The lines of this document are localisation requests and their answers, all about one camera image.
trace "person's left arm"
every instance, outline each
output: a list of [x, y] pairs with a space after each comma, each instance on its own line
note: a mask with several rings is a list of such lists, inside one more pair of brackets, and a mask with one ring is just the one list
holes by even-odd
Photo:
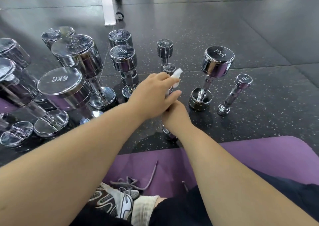
[[130, 135], [180, 95], [151, 74], [129, 101], [0, 168], [0, 225], [69, 225]]

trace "black pants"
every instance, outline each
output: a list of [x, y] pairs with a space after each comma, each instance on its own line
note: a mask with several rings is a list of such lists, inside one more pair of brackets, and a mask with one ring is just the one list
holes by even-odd
[[[285, 178], [272, 177], [256, 170], [253, 171], [319, 222], [318, 185], [305, 185]], [[109, 215], [103, 215], [102, 211], [84, 207], [71, 225], [126, 226], [131, 224]], [[149, 226], [177, 225], [212, 225], [197, 186], [186, 195], [168, 198], [158, 204], [149, 223]]]

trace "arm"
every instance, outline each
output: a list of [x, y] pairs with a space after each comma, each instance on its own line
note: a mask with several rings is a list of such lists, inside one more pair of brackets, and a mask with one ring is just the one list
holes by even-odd
[[176, 101], [163, 115], [165, 127], [183, 144], [215, 226], [318, 225], [265, 180], [192, 125]]
[[179, 81], [151, 74], [130, 100], [0, 168], [0, 225], [69, 225], [144, 120], [165, 111]]

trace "hand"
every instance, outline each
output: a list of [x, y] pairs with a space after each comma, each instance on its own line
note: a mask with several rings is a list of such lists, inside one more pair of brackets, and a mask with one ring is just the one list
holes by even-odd
[[163, 113], [162, 121], [165, 128], [177, 137], [193, 126], [184, 104], [178, 100], [170, 106], [169, 111]]
[[150, 74], [137, 86], [127, 103], [144, 120], [157, 117], [181, 95], [177, 90], [165, 98], [167, 90], [179, 81], [165, 72]]

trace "black wheel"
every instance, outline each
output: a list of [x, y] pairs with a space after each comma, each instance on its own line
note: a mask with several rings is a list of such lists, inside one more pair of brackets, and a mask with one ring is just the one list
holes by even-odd
[[118, 11], [118, 12], [116, 12], [115, 14], [116, 14], [116, 15], [122, 15], [122, 19], [124, 19], [124, 15], [123, 15], [121, 12]]

